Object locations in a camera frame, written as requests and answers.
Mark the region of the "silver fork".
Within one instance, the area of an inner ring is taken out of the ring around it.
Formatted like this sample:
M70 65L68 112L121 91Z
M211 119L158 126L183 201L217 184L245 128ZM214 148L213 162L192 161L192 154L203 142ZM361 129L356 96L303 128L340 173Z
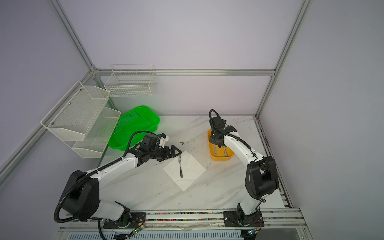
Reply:
M178 156L177 156L177 159L178 159L178 162L179 162L180 178L182 179L182 178L183 178L183 170L182 170L182 165L181 165L181 162L182 162L182 156L181 156L181 155L178 155Z

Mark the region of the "white paper napkin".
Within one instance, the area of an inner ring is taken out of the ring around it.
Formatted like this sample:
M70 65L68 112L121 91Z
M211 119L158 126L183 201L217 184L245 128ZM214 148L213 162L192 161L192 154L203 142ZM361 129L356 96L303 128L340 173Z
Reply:
M202 176L202 174L206 171L206 168L188 151L184 151L181 156L181 165L183 170L182 179L180 178L180 169L177 157L173 158L172 161L164 167L164 171L182 191L185 191L199 177Z

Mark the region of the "silver knife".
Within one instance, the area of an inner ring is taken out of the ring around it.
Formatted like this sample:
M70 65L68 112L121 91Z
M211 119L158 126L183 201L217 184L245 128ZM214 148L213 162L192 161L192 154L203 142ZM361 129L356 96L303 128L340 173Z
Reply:
M223 150L224 150L225 157L228 157L228 153L227 153L226 147L223 147Z

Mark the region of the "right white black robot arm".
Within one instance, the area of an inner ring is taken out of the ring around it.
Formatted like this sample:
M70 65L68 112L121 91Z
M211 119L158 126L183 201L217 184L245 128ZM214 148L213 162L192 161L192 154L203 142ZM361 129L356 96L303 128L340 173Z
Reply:
M238 203L235 211L224 212L225 226L248 227L249 230L241 232L241 237L255 240L265 225L260 206L280 186L276 161L254 150L214 109L209 111L209 123L209 142L219 148L229 148L246 166L245 188L248 194Z

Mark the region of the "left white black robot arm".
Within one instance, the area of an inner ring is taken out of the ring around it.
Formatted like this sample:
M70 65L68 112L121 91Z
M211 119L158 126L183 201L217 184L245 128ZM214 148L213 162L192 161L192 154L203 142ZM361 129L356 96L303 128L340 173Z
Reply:
M130 138L121 157L96 169L87 172L75 171L70 175L54 210L56 223L95 220L98 222L102 239L106 238L102 232L103 220L111 221L120 229L133 226L134 233L144 227L143 218L132 217L130 208L120 202L103 200L100 191L120 175L149 160L162 162L179 157L182 151L174 145L168 146L166 142L169 137L165 134L138 131L132 136L138 134L144 134L143 140L133 146L133 139Z

